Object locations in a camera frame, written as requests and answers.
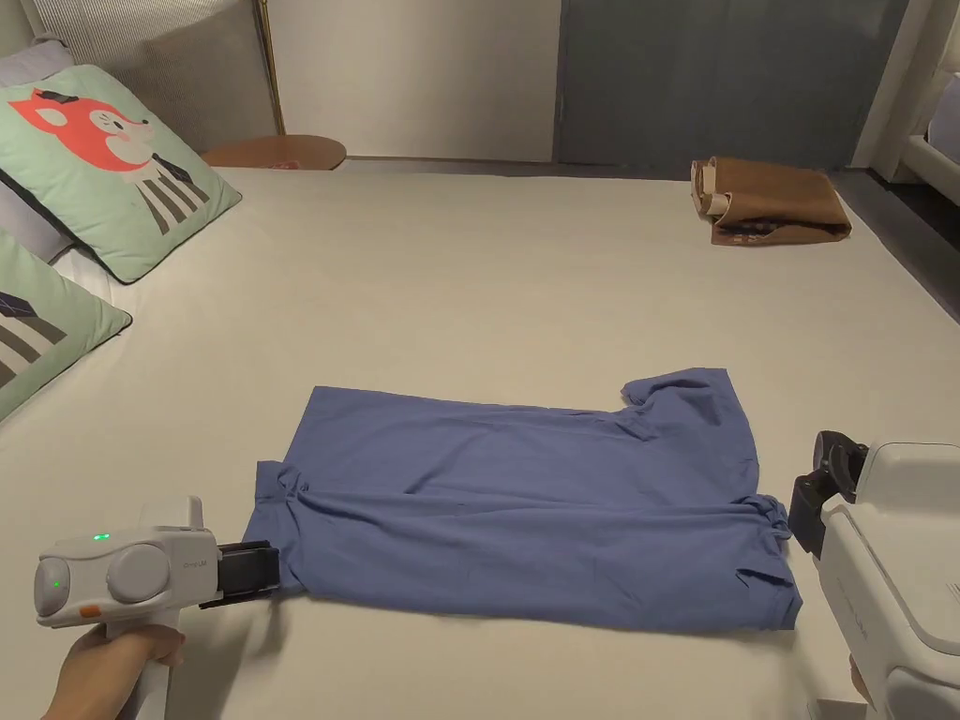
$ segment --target round table top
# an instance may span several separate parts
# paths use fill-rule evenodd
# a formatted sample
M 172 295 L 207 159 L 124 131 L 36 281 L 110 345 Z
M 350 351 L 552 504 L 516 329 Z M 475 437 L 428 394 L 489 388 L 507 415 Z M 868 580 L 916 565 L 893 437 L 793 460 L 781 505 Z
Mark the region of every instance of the round table top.
M 204 154 L 215 167 L 259 167 L 282 170 L 333 170 L 347 157 L 347 148 L 317 135 L 277 135 L 221 145 Z

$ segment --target bed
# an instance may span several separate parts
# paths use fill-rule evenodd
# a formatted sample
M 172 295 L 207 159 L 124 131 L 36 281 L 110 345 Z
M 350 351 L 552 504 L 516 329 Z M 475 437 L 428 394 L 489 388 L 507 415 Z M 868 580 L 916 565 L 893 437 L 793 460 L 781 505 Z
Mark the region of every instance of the bed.
M 171 494 L 238 540 L 256 462 L 317 384 L 616 409 L 627 380 L 725 367 L 785 503 L 821 429 L 960 436 L 960 327 L 858 219 L 840 243 L 745 250 L 709 243 L 681 182 L 223 174 L 244 202 L 113 285 L 132 327 L 0 426 L 5 716 L 42 713 L 77 634 L 34 623 L 37 553 Z M 813 564 L 790 563 L 795 633 L 194 609 L 168 717 L 806 717 L 856 696 Z

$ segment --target gray door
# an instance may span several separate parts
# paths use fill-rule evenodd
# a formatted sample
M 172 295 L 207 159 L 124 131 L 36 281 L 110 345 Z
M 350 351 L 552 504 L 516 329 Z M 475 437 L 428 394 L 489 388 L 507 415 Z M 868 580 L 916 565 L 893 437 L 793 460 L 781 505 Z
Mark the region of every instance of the gray door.
M 849 164 L 909 0 L 565 0 L 557 156 Z

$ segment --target fox print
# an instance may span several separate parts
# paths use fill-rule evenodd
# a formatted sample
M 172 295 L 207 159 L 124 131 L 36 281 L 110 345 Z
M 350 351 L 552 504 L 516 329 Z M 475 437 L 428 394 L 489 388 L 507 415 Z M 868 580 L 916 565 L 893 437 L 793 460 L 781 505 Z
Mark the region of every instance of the fox print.
M 155 130 L 147 120 L 131 120 L 99 100 L 37 88 L 29 100 L 10 105 L 79 159 L 134 185 L 161 234 L 210 200 L 187 171 L 154 152 Z

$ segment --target folded brown bag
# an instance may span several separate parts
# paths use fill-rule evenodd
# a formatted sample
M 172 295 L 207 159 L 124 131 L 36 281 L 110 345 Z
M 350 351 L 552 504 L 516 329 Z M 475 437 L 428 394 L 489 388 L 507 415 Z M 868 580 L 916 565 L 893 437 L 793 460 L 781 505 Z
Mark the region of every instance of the folded brown bag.
M 814 170 L 729 157 L 696 161 L 693 202 L 714 245 L 800 245 L 850 237 L 829 178 Z

